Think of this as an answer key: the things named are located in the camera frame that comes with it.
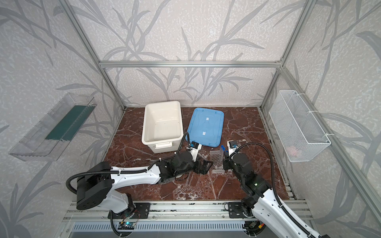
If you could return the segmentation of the clear plastic test tube rack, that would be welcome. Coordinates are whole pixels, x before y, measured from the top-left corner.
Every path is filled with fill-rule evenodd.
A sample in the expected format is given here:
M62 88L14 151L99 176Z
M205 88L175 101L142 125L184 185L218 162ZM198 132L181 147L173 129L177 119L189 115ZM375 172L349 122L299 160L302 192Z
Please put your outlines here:
M211 150L209 159L213 162L211 167L212 174L222 174L225 172L223 170L224 152L222 150Z

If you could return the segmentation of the white plastic storage bin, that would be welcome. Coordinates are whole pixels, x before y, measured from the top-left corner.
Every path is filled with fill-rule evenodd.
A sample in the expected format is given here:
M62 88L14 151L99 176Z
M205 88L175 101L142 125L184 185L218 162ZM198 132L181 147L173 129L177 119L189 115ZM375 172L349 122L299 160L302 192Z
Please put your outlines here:
M180 102L168 101L145 106L141 141L153 153L176 151L183 135Z

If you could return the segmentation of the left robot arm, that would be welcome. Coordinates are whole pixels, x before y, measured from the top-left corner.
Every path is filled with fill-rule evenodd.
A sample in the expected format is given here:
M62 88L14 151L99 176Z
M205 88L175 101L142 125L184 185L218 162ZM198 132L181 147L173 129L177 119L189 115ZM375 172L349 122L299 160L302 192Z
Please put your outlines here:
M130 195L118 192L119 188L140 184L165 184L187 173L205 175L212 161L201 160L197 152L181 152L159 159L146 167L112 167L101 162L87 172L71 176L66 187L76 194L77 210L101 207L115 214L134 209Z

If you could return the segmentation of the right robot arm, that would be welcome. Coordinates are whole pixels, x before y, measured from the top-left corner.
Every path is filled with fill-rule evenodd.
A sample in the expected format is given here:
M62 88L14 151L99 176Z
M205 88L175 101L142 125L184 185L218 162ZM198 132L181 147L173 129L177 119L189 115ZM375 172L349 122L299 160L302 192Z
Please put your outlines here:
M251 161L238 153L223 161L223 169L231 170L240 188L247 194L242 199L243 213L263 222L279 238L321 238L274 193L272 186L256 174Z

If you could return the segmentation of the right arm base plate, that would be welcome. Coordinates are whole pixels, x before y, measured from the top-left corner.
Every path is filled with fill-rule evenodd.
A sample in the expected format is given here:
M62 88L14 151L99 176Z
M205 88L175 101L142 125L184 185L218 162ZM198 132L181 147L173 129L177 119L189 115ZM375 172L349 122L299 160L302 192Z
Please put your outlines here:
M253 218L253 214L249 211L241 202L227 202L225 204L225 209L229 213L229 218L239 219L239 218Z

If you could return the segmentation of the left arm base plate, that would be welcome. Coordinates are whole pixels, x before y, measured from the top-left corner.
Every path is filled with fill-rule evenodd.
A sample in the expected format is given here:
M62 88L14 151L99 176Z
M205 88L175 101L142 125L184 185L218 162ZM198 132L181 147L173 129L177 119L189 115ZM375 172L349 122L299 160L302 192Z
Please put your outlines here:
M147 219L151 204L148 202L138 202L134 204L134 208L128 208L118 214L113 214L113 219Z

